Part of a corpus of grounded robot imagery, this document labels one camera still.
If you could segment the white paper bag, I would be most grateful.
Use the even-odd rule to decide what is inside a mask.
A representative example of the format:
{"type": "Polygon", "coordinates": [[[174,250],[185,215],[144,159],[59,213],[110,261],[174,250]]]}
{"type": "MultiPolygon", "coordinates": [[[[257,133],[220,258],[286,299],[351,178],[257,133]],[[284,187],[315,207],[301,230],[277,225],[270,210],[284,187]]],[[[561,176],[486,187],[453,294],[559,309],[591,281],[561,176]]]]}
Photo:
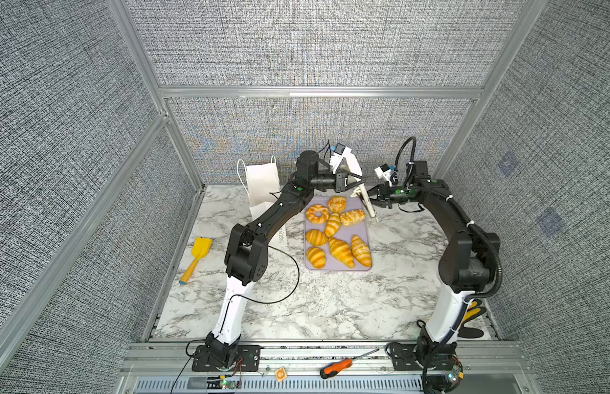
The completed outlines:
{"type": "Polygon", "coordinates": [[[257,220],[280,195],[280,179],[276,157],[267,164],[247,165],[242,159],[237,161],[236,172],[249,198],[252,220],[257,220]]]}

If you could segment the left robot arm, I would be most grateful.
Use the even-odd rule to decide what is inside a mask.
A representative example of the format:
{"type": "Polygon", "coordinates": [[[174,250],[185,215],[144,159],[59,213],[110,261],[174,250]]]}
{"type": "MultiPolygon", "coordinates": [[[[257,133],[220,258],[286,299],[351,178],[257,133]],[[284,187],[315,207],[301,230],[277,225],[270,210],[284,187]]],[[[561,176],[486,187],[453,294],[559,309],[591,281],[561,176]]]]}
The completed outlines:
{"type": "Polygon", "coordinates": [[[317,190],[340,193],[363,183],[362,169],[349,147],[336,144],[328,162],[314,150],[304,151],[273,205],[256,220],[233,227],[224,258],[224,302],[218,321],[201,348],[210,362],[220,368],[234,364],[242,317],[250,300],[248,294],[267,269],[269,244],[277,231],[306,208],[317,190]]]}

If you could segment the large fake croissant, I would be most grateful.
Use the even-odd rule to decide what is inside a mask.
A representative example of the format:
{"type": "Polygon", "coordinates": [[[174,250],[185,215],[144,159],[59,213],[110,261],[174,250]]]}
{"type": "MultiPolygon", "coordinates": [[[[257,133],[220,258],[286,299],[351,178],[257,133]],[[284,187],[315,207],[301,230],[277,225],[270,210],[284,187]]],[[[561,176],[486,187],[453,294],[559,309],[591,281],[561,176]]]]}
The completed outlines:
{"type": "Polygon", "coordinates": [[[373,264],[372,254],[369,246],[358,235],[352,237],[351,242],[352,255],[361,265],[371,267],[373,264]]]}
{"type": "Polygon", "coordinates": [[[350,269],[355,268],[354,257],[350,245],[346,241],[334,237],[329,238],[329,251],[332,256],[350,269]]]}

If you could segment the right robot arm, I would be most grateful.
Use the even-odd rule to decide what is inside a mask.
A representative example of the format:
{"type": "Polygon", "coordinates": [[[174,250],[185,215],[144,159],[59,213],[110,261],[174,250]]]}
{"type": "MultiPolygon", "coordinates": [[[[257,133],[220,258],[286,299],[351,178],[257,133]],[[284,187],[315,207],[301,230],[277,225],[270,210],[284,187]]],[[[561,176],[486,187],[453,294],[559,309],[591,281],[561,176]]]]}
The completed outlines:
{"type": "Polygon", "coordinates": [[[431,178],[425,162],[412,164],[407,180],[400,185],[383,182],[367,195],[373,205],[385,208],[418,203],[433,215],[446,235],[448,244],[438,264],[439,300],[421,329],[414,353],[417,362],[428,369],[452,361],[468,306],[500,289],[500,238],[482,230],[466,215],[448,185],[431,178]]]}

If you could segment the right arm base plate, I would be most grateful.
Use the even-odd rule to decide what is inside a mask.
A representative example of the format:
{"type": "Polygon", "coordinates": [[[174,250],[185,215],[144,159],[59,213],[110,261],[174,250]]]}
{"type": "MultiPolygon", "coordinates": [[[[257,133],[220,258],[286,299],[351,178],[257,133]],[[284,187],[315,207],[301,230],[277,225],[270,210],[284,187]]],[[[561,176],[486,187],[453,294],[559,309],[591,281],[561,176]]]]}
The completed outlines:
{"type": "MultiPolygon", "coordinates": [[[[437,377],[436,382],[445,386],[459,383],[463,377],[463,368],[456,355],[457,342],[444,345],[430,360],[427,367],[427,376],[430,372],[441,372],[442,377],[437,377]]],[[[426,343],[403,344],[390,342],[385,346],[385,353],[390,357],[395,371],[422,371],[423,361],[428,356],[431,348],[436,345],[426,343]]]]}

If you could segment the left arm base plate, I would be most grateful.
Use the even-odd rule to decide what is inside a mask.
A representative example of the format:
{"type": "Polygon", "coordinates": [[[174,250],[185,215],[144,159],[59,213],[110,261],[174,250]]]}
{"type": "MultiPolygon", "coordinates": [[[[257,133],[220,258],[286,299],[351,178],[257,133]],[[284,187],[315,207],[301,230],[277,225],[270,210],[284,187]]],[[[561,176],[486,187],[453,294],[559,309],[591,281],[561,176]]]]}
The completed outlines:
{"type": "Polygon", "coordinates": [[[260,351],[257,345],[198,346],[192,360],[193,372],[230,372],[237,366],[242,372],[257,372],[260,364],[260,351]]]}

